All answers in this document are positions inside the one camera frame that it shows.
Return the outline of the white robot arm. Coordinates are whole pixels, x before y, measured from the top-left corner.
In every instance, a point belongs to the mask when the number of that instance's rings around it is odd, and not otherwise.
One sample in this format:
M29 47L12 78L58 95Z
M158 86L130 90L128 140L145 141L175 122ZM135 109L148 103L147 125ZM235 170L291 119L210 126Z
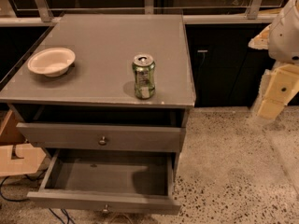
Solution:
M268 53L276 62L257 116L275 119L299 91L299 0L289 0L270 25Z

